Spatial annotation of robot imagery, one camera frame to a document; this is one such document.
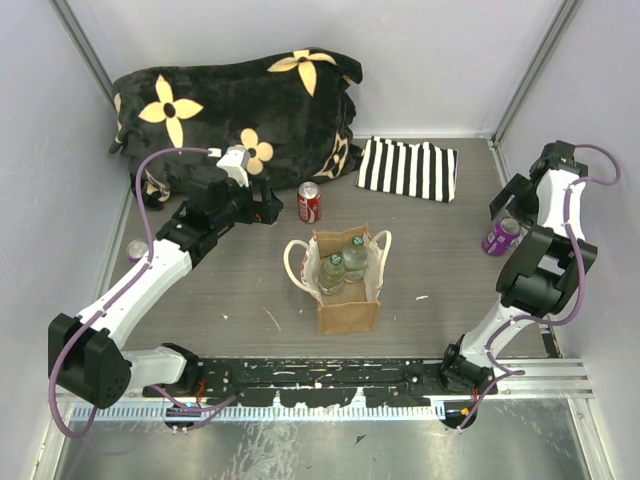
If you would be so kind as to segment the red soda can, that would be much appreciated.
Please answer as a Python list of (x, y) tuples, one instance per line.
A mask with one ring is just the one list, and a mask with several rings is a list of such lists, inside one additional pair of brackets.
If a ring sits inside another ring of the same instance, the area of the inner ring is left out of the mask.
[(321, 191), (318, 184), (308, 181), (297, 190), (298, 213), (305, 223), (315, 223), (321, 219)]

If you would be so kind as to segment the glass soda water bottle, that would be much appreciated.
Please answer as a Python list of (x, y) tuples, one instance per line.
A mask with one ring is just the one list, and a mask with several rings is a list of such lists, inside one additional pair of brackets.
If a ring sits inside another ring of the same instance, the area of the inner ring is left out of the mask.
[(364, 237), (354, 236), (343, 249), (342, 258), (345, 266), (345, 281), (347, 283), (360, 281), (364, 276), (368, 261), (368, 250)]

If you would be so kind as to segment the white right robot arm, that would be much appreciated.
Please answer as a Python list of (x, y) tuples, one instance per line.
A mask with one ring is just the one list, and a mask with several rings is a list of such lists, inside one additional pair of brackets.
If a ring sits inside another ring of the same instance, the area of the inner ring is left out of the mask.
[(525, 327), (581, 303), (598, 249), (582, 229), (581, 196), (590, 177), (575, 150), (560, 140), (546, 144), (529, 174), (514, 175), (490, 203), (492, 219), (519, 228), (522, 237), (497, 279), (492, 309), (445, 351), (438, 379), (447, 392), (480, 392), (496, 375), (510, 374), (497, 362), (501, 350)]

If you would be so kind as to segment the burlap canvas tote bag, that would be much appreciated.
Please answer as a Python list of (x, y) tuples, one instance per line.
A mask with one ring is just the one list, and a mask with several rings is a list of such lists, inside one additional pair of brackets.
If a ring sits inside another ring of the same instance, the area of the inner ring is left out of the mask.
[[(355, 236), (363, 238), (367, 251), (363, 277), (344, 284), (335, 294), (324, 293), (318, 283), (322, 261), (342, 252)], [(285, 272), (297, 288), (315, 300), (320, 333), (363, 333), (376, 328), (381, 309), (379, 296), (391, 245), (390, 231), (382, 230), (373, 235), (364, 225), (343, 232), (315, 231), (309, 241), (292, 240), (285, 246)]]

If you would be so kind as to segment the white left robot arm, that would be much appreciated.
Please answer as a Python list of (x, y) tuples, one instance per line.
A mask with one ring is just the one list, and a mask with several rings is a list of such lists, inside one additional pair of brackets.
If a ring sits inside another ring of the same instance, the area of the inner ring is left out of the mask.
[(191, 181), (178, 209), (148, 253), (103, 297), (48, 329), (49, 392), (63, 388), (98, 409), (126, 392), (167, 386), (188, 396), (203, 376), (200, 358), (174, 343), (126, 351), (128, 337), (156, 302), (188, 275), (236, 224), (276, 222), (283, 203), (264, 174), (243, 180), (234, 167), (207, 167)]

